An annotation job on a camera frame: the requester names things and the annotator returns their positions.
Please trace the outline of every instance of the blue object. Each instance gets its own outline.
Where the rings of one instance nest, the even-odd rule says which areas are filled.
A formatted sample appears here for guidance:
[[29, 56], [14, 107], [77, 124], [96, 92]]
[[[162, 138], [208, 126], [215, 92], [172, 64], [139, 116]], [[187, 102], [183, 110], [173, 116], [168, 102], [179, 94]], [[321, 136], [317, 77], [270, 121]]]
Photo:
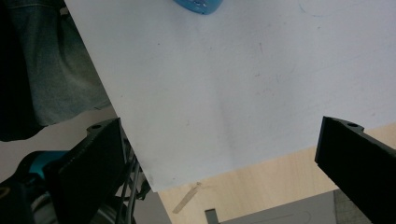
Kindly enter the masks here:
[[175, 2], [193, 12], [208, 15], [218, 9], [222, 0], [175, 0]]
[[44, 179], [43, 167], [50, 161], [60, 159], [67, 151], [45, 151], [38, 155], [30, 166], [29, 173], [36, 173]]

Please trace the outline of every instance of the gray fabric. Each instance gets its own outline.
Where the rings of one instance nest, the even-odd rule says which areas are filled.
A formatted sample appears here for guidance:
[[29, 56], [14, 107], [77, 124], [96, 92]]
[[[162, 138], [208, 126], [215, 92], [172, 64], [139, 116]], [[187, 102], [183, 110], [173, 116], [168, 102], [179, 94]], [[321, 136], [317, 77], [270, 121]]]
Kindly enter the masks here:
[[47, 126], [110, 105], [62, 1], [6, 0], [25, 57], [35, 116]]

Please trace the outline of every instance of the white paper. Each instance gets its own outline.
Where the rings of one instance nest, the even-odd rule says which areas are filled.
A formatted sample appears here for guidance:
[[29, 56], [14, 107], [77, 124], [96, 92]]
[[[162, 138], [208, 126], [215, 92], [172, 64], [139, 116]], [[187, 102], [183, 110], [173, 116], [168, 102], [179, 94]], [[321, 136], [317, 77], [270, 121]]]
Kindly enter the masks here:
[[155, 191], [396, 120], [396, 1], [66, 3]]

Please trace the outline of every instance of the screw hole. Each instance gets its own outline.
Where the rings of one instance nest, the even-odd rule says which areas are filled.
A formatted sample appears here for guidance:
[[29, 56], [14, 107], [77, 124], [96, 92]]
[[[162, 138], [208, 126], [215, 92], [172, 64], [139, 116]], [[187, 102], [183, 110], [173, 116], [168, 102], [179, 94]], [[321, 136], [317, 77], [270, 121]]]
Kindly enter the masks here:
[[11, 189], [8, 188], [8, 187], [0, 188], [0, 199], [6, 197], [9, 194], [10, 191], [11, 191]]
[[353, 128], [359, 127], [359, 125], [357, 125], [356, 123], [348, 123], [347, 126], [353, 127]]
[[92, 126], [93, 129], [100, 129], [102, 128], [102, 125], [96, 124]]

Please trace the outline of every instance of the black plastic part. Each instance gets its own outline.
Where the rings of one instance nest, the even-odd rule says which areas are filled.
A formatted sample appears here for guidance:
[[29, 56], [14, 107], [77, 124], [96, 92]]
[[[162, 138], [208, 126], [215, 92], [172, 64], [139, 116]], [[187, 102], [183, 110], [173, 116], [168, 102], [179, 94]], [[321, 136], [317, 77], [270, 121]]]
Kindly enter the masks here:
[[0, 185], [0, 223], [34, 224], [26, 187], [15, 181]]
[[355, 123], [324, 117], [319, 168], [373, 223], [396, 223], [396, 150]]
[[83, 141], [44, 167], [47, 187], [62, 224], [87, 224], [118, 189], [125, 165], [120, 119], [91, 126]]

